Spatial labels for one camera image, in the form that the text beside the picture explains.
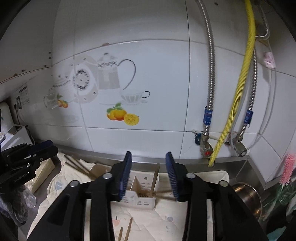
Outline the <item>clear glass cup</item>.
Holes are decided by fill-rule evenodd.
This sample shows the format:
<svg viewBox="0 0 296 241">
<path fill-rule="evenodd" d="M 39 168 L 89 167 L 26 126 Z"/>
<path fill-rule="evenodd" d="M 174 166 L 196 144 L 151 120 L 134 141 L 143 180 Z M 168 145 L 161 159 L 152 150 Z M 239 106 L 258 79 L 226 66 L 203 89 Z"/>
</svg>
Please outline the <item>clear glass cup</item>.
<svg viewBox="0 0 296 241">
<path fill-rule="evenodd" d="M 23 197 L 28 208 L 33 209 L 37 204 L 37 199 L 34 194 L 25 186 Z"/>
</svg>

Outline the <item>white quilted patterned mat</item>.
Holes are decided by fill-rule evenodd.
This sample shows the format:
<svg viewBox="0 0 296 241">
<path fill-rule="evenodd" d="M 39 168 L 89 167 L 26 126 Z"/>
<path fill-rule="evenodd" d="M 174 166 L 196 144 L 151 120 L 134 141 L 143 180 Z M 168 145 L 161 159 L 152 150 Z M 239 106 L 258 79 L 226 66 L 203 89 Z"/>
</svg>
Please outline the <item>white quilted patterned mat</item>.
<svg viewBox="0 0 296 241">
<path fill-rule="evenodd" d="M 36 227 L 47 209 L 70 181 L 78 180 L 81 183 L 86 183 L 91 180 L 86 175 L 76 171 L 69 164 L 66 164 L 67 159 L 65 158 L 64 153 L 59 152 L 58 158 L 62 165 L 61 171 L 50 182 L 47 188 L 47 198 L 40 204 L 38 214 L 30 226 L 27 238 L 29 238 L 33 229 Z M 111 169 L 111 166 L 87 163 L 81 159 L 79 162 L 93 173 L 93 167 L 99 168 L 100 171 L 102 170 L 105 172 Z M 226 171 L 212 171 L 195 174 L 203 180 L 211 183 L 218 183 L 220 180 L 229 182 L 230 180 Z M 170 182 L 166 173 L 160 173 L 158 180 L 157 190 L 165 191 L 170 189 Z M 148 210 L 123 206 L 123 202 L 112 202 L 111 215 L 115 240 L 118 239 L 121 227 L 123 228 L 121 240 L 125 240 L 125 235 L 131 218 L 133 218 L 133 220 L 128 240 L 182 240 L 187 203 L 178 203 L 165 199 L 155 200 L 154 207 Z M 90 206 L 91 201 L 86 201 L 84 240 L 89 240 Z"/>
</svg>

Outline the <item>cream plastic utensil holder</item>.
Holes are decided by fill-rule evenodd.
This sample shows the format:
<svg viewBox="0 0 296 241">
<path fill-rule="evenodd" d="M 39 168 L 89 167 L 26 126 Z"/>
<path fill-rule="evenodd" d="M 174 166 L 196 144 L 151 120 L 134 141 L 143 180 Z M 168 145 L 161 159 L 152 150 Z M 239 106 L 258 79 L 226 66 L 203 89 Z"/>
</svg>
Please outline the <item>cream plastic utensil holder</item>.
<svg viewBox="0 0 296 241">
<path fill-rule="evenodd" d="M 156 205 L 156 198 L 150 197 L 154 174 L 152 172 L 140 172 L 131 170 L 125 196 L 120 202 L 112 201 L 115 205 L 152 210 Z"/>
</svg>

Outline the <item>steel angle valve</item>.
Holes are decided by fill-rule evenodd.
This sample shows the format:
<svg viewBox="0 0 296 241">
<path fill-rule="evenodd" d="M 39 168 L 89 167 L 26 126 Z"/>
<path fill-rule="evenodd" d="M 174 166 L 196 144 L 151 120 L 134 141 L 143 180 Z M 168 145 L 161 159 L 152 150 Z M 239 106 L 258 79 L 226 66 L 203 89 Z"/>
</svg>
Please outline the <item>steel angle valve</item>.
<svg viewBox="0 0 296 241">
<path fill-rule="evenodd" d="M 236 135 L 231 141 L 231 146 L 236 151 L 236 154 L 239 157 L 244 157 L 247 154 L 247 149 L 242 143 L 242 140 L 243 137 L 241 137 L 240 135 Z"/>
</svg>

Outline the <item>bagged stack of napkins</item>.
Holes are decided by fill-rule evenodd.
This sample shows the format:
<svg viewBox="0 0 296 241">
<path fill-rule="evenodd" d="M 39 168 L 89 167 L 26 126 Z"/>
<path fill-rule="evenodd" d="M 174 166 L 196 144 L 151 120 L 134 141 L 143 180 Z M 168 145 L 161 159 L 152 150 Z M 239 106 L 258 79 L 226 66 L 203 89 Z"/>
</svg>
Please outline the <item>bagged stack of napkins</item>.
<svg viewBox="0 0 296 241">
<path fill-rule="evenodd" d="M 41 162 L 40 167 L 35 172 L 36 176 L 25 184 L 26 188 L 30 192 L 35 193 L 37 189 L 43 184 L 43 182 L 47 179 L 47 177 L 51 174 L 54 168 L 55 164 L 53 163 L 51 158 Z"/>
</svg>

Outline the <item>green glass jar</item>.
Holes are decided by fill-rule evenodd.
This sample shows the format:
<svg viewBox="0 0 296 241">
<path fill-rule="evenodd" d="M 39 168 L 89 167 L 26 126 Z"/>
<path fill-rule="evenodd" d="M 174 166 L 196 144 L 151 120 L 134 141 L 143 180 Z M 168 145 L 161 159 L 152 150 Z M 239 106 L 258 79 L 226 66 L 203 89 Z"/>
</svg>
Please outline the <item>green glass jar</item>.
<svg viewBox="0 0 296 241">
<path fill-rule="evenodd" d="M 276 192 L 263 202 L 261 220 L 266 221 L 278 207 L 286 206 L 292 200 L 294 195 L 295 188 L 292 182 L 285 185 L 280 184 L 277 187 Z"/>
</svg>

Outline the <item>pink bottle brush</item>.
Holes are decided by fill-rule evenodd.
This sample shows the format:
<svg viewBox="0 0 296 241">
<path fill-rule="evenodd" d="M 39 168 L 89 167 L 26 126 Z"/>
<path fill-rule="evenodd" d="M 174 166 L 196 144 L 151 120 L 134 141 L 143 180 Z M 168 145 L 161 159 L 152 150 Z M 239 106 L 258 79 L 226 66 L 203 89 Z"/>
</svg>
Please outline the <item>pink bottle brush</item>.
<svg viewBox="0 0 296 241">
<path fill-rule="evenodd" d="M 281 186 L 288 185 L 295 165 L 295 154 L 288 154 L 285 157 L 284 169 L 281 175 Z"/>
</svg>

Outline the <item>grey knitted glove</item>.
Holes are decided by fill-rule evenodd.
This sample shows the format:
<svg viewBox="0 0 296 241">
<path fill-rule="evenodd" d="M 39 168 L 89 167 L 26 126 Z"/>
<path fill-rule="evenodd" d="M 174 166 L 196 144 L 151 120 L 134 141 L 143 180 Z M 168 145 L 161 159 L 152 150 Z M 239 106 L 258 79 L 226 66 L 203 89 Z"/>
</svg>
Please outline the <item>grey knitted glove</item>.
<svg viewBox="0 0 296 241">
<path fill-rule="evenodd" d="M 28 207 L 23 196 L 25 185 L 10 193 L 1 194 L 1 214 L 11 218 L 17 226 L 24 225 L 28 220 Z"/>
</svg>

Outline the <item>red handled water valve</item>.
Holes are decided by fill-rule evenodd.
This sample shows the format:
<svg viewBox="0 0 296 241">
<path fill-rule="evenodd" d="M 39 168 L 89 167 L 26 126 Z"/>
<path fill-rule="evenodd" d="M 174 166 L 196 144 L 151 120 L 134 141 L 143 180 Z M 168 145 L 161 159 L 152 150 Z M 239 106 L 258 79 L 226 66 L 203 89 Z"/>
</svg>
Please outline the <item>red handled water valve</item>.
<svg viewBox="0 0 296 241">
<path fill-rule="evenodd" d="M 192 133 L 195 134 L 194 142 L 196 145 L 200 146 L 200 152 L 203 158 L 210 158 L 213 153 L 213 148 L 209 143 L 209 139 L 218 141 L 217 137 L 211 135 L 203 135 L 202 132 L 197 130 L 192 130 Z"/>
</svg>

